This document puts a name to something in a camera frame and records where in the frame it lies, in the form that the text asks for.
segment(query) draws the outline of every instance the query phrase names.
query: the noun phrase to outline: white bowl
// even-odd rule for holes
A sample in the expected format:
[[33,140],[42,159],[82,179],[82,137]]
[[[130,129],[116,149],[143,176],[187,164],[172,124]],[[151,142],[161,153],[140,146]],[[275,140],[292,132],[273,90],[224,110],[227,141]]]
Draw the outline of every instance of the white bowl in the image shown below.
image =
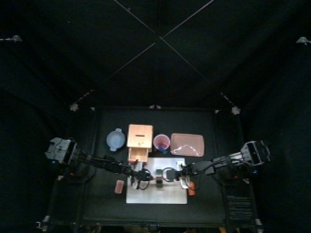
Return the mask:
[[125,136],[120,128],[116,128],[114,131],[106,136],[106,144],[110,148],[110,151],[116,151],[125,143]]

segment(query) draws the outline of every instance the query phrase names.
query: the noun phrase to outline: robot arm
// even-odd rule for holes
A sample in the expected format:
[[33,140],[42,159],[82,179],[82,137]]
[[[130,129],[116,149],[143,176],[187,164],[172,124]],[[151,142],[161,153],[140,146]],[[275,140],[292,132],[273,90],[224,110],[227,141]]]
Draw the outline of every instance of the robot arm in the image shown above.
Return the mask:
[[49,147],[45,155],[48,159],[57,161],[68,167],[74,167],[78,163],[84,163],[112,173],[133,177],[137,181],[151,181],[153,179],[147,169],[135,171],[129,165],[114,161],[112,157],[92,157],[92,155],[78,148],[72,139],[65,140],[54,137],[49,141]]
[[[92,157],[84,150],[81,150],[72,139],[61,139],[54,137],[49,141],[46,158],[58,161],[61,164],[74,167],[78,163],[88,164],[93,167],[102,168],[106,171],[121,174],[139,183],[141,181],[151,181],[153,177],[151,172],[140,167],[137,170],[132,169],[129,165],[114,161],[112,157],[104,158]],[[180,165],[179,170],[169,168],[167,170],[167,181],[180,180],[180,178],[193,177],[199,174],[212,175],[220,167],[235,169],[243,165],[251,167],[260,166],[269,161],[269,151],[263,141],[251,141],[244,144],[240,152],[227,156],[216,157],[211,161],[201,161],[187,166]]]
[[193,177],[200,173],[212,175],[220,167],[241,167],[248,165],[251,167],[260,166],[264,162],[269,161],[269,151],[263,141],[251,141],[244,144],[240,152],[227,156],[216,157],[211,161],[201,161],[187,166],[180,166],[180,170],[167,172],[167,180],[181,177]]

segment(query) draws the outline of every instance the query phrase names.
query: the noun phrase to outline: pink tray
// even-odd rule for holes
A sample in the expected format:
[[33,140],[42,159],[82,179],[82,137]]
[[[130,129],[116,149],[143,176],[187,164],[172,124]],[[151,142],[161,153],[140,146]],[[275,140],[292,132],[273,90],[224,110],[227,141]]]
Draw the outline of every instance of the pink tray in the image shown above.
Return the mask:
[[169,153],[185,157],[204,156],[204,139],[201,135],[172,134]]

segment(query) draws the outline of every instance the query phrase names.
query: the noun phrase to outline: orange box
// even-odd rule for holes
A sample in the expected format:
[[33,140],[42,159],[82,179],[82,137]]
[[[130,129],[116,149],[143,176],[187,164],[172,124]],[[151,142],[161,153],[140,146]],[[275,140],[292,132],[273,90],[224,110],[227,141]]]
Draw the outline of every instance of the orange box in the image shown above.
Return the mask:
[[153,126],[128,126],[128,162],[145,162],[152,151]]

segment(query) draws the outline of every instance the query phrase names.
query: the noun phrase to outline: black curtain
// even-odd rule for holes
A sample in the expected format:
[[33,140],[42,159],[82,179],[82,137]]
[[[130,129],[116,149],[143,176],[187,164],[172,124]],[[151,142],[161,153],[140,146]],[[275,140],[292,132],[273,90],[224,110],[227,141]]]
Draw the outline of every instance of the black curtain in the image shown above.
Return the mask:
[[243,111],[248,140],[267,139],[271,163],[255,195],[265,232],[309,232],[311,46],[292,45],[276,78]]

